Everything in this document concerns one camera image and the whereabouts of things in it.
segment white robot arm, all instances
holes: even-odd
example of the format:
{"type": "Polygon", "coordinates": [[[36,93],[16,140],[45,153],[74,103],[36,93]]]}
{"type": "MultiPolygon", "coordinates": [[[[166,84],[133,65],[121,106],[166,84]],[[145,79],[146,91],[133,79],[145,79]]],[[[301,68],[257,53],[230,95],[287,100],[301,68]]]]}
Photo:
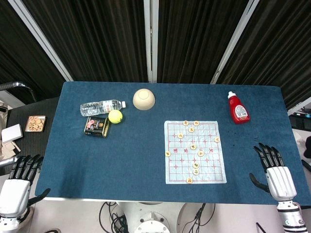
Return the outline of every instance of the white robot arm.
{"type": "Polygon", "coordinates": [[[251,181],[256,187],[270,193],[278,201],[277,211],[286,233],[308,233],[300,209],[293,203],[297,192],[282,156],[274,147],[270,148],[262,143],[259,143],[259,146],[261,149],[258,147],[254,149],[260,157],[268,185],[260,183],[252,173],[249,173],[251,181]]]}
{"type": "Polygon", "coordinates": [[[27,208],[47,196],[50,189],[46,189],[40,196],[29,199],[31,185],[37,169],[41,166],[43,157],[20,157],[13,165],[9,179],[4,182],[0,194],[0,233],[15,233],[19,224],[27,216],[27,208]]]}

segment paper chessboard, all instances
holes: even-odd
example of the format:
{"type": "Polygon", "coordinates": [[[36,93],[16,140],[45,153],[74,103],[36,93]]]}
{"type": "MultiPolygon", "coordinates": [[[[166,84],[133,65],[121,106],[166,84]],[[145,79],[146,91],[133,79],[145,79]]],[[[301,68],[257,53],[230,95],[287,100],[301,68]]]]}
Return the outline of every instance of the paper chessboard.
{"type": "Polygon", "coordinates": [[[217,121],[165,121],[167,184],[226,183],[217,121]]]}

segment yellow tennis ball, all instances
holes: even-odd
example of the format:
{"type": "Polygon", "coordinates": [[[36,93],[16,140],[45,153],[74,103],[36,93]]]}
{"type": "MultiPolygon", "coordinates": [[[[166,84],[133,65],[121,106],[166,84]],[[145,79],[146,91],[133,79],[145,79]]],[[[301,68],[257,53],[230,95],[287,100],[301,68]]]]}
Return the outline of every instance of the yellow tennis ball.
{"type": "Polygon", "coordinates": [[[108,118],[111,123],[118,124],[122,121],[123,116],[119,110],[112,110],[109,113],[108,118]]]}

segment plastic bottle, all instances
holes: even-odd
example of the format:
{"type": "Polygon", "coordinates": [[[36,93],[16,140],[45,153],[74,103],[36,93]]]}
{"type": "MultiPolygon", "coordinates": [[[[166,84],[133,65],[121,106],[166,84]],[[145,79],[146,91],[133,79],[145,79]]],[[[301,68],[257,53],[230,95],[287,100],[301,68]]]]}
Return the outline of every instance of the plastic bottle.
{"type": "Polygon", "coordinates": [[[229,106],[231,117],[236,124],[242,124],[248,122],[251,117],[244,107],[240,99],[237,97],[235,93],[229,91],[228,93],[229,106]]]}
{"type": "Polygon", "coordinates": [[[120,110],[121,108],[125,108],[124,101],[104,100],[100,102],[83,103],[80,105],[80,112],[82,116],[89,117],[109,113],[111,110],[120,110]]]}

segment red bottle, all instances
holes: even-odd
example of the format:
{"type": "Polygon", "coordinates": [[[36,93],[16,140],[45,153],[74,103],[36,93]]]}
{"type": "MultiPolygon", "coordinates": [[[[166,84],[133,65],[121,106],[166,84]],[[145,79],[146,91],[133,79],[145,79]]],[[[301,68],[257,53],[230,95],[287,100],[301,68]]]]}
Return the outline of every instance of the red bottle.
{"type": "Polygon", "coordinates": [[[251,117],[237,95],[232,91],[229,91],[228,99],[230,113],[234,123],[242,124],[250,121],[251,117]]]}

